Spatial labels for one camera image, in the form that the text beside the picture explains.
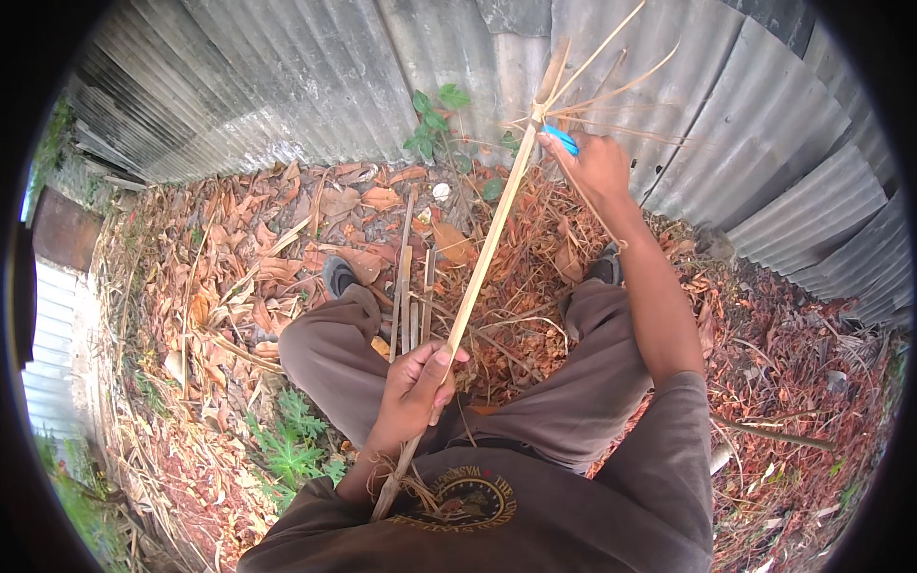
brown pants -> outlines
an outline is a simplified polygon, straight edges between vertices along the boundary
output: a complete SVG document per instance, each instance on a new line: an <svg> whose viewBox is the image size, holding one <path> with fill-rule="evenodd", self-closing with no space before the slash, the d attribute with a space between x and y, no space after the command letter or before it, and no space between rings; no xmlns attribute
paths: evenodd
<svg viewBox="0 0 917 573"><path fill-rule="evenodd" d="M583 472L621 433L652 381L636 347L624 289L585 281L564 318L580 343L562 367L490 415L465 415L475 438L512 438ZM380 324L370 291L351 285L339 300L293 321L280 340L290 380L356 447L376 421L389 369L370 346ZM459 425L455 436L462 432Z"/></svg>

blue scissors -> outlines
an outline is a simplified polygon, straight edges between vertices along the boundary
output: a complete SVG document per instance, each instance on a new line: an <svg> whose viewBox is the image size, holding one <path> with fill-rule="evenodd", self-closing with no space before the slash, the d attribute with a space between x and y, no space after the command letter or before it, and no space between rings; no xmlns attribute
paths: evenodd
<svg viewBox="0 0 917 573"><path fill-rule="evenodd" d="M560 143L564 145L564 149L566 149L570 155L575 156L575 155L580 154L580 148L576 147L576 141L574 141L572 137L567 135L566 132L560 131L556 127L551 127L548 124L544 124L541 127L541 130L551 134L552 136L556 137L557 139L560 139Z"/></svg>

black shoe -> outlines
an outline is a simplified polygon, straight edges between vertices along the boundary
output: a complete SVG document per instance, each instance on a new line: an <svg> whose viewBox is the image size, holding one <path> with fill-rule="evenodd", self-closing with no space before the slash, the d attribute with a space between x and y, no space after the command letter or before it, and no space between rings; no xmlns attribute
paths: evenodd
<svg viewBox="0 0 917 573"><path fill-rule="evenodd" d="M331 293L331 298L335 300L344 294L348 286L359 284L357 273L347 261L337 255L328 257L322 263L322 279L325 280L325 288Z"/></svg>
<svg viewBox="0 0 917 573"><path fill-rule="evenodd" d="M599 258L592 263L583 279L585 281L601 279L602 282L621 286L621 283L624 282L624 273L621 271L621 261L618 260L618 248L613 242L602 250Z"/></svg>

left hand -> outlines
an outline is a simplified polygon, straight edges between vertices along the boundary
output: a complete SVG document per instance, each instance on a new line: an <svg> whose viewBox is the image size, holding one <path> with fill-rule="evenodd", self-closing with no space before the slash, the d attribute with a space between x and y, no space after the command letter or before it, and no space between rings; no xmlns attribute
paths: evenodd
<svg viewBox="0 0 917 573"><path fill-rule="evenodd" d="M366 449L397 454L402 442L421 435L436 425L443 408L455 393L455 377L449 366L445 340L431 340L398 357L389 367L379 417L370 431ZM456 360L466 362L462 348Z"/></svg>

brown t-shirt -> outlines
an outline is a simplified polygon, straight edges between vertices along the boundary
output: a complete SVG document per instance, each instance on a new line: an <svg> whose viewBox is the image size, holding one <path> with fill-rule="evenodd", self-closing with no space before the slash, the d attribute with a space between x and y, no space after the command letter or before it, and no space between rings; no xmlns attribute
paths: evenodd
<svg viewBox="0 0 917 573"><path fill-rule="evenodd" d="M331 479L314 479L238 571L707 571L708 423L703 379L682 372L594 480L508 449L451 447L415 461L436 511L402 493L391 517L367 523Z"/></svg>

